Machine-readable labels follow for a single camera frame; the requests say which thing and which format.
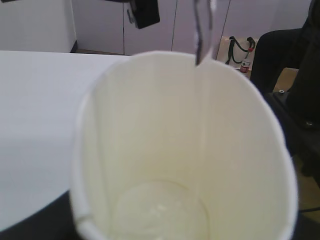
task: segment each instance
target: black strap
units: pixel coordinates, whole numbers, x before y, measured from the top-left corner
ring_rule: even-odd
[[[231,59],[236,63],[236,64],[241,64],[242,61],[236,61],[235,60],[235,56],[234,56],[234,46],[235,44],[245,53],[248,52],[247,49],[244,49],[241,47],[240,43],[237,41],[237,39],[234,36],[231,36],[229,38],[230,41],[230,45],[229,45],[229,51],[228,51],[228,60],[225,62],[225,64],[229,65]],[[249,48],[255,49],[256,48],[256,42],[255,40],[250,36],[246,39],[249,42]]]

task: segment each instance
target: white wall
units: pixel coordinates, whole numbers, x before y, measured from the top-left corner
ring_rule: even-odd
[[[75,40],[71,0],[0,2],[0,50],[68,53]]]

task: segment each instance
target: floor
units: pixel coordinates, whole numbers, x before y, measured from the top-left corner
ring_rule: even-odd
[[[106,52],[89,51],[78,49],[81,54],[109,54]],[[274,88],[274,92],[279,90],[287,91],[293,84],[297,75],[296,69],[285,68],[280,75]],[[296,170],[298,190],[299,190],[299,209],[310,209],[320,207],[320,188],[312,177],[305,177],[301,174],[303,163],[294,156],[293,164]],[[299,214],[296,231],[292,240],[320,240],[320,211]]]

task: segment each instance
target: cabinet door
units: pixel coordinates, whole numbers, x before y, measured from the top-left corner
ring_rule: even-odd
[[[223,36],[260,38],[270,31],[280,0],[231,0]]]
[[[172,50],[194,54],[196,52],[194,0],[178,0],[175,16]],[[230,0],[217,0],[213,13],[213,57],[216,57]]]
[[[79,49],[124,54],[123,3],[72,0]]]
[[[158,0],[160,22],[138,29],[127,15],[129,4],[124,4],[124,53],[132,55],[147,51],[171,51],[177,0]]]

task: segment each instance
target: white cabinet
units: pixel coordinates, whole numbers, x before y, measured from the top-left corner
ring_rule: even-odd
[[[311,0],[231,0],[224,36],[260,38],[273,30],[301,28]]]
[[[175,26],[177,0],[158,0],[160,22],[138,29],[130,23],[124,4],[124,54],[132,55],[147,51],[171,51]]]
[[[124,54],[123,3],[72,0],[80,49]]]

